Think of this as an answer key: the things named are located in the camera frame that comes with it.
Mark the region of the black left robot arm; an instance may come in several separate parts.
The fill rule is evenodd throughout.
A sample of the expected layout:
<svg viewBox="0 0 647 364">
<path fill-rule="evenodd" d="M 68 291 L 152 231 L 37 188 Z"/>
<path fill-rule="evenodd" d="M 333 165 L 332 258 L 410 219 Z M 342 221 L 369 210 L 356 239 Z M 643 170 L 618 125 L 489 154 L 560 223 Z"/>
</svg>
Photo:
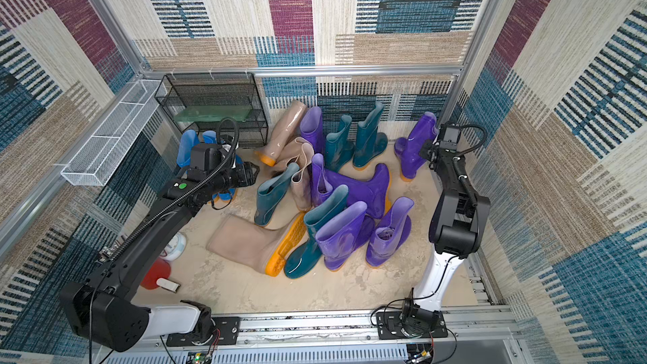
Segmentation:
<svg viewBox="0 0 647 364">
<path fill-rule="evenodd" d="M 116 352 L 148 337 L 197 334 L 205 339 L 211 334 L 211 310 L 205 305 L 148 308 L 131 300 L 167 244 L 214 195 L 254 185 L 259 166 L 235 157 L 233 148 L 195 145 L 190 165 L 165 185 L 149 214 L 111 257 L 84 281 L 62 288 L 60 305 L 72 333 Z"/>
</svg>

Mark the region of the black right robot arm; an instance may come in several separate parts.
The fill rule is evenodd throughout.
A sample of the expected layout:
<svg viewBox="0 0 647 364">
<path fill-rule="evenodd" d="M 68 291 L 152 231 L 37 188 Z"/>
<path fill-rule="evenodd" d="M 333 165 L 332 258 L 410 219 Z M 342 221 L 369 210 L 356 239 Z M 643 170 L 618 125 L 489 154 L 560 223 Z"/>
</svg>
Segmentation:
<svg viewBox="0 0 647 364">
<path fill-rule="evenodd" d="M 404 303 L 410 310 L 440 311 L 454 273 L 480 248 L 490 199 L 473 187 L 466 156 L 483 147 L 487 138 L 487 130 L 477 124 L 443 124 L 439 138 L 425 141 L 419 151 L 437 176 L 440 199 L 429 226 L 431 258 L 422 280 Z"/>
</svg>

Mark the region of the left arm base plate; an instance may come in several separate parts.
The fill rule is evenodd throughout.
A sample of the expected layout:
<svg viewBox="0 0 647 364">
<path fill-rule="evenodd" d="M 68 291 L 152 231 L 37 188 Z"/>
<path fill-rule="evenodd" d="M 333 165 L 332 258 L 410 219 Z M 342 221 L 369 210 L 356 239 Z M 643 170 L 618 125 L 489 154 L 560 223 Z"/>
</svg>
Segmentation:
<svg viewBox="0 0 647 364">
<path fill-rule="evenodd" d="M 240 317 L 212 317 L 209 322 L 200 321 L 187 334 L 169 335 L 165 344 L 167 347 L 235 345 L 239 337 L 240 321 Z"/>
</svg>

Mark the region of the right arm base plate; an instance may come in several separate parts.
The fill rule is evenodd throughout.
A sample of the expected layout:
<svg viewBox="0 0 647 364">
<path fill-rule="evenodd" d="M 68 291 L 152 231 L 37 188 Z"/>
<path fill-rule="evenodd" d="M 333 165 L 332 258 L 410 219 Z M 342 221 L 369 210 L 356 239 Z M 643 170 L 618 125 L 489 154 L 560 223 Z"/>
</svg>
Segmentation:
<svg viewBox="0 0 647 364">
<path fill-rule="evenodd" d="M 449 332 L 441 311 L 421 310 L 422 317 L 407 316 L 401 311 L 384 312 L 382 309 L 374 314 L 377 321 L 377 332 L 380 340 L 404 340 L 426 338 L 448 338 Z"/>
</svg>

